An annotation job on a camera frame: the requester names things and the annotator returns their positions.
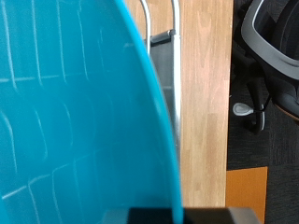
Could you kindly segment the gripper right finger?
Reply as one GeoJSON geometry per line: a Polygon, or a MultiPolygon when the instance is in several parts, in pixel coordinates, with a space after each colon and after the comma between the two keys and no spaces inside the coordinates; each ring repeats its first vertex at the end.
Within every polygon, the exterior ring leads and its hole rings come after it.
{"type": "Polygon", "coordinates": [[[262,224],[250,208],[186,208],[184,224],[262,224]]]}

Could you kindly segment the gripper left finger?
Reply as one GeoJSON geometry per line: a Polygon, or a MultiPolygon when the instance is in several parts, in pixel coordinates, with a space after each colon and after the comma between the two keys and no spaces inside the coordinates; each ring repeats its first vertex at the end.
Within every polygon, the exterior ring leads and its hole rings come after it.
{"type": "Polygon", "coordinates": [[[174,224],[169,208],[122,208],[105,212],[102,224],[174,224]]]}

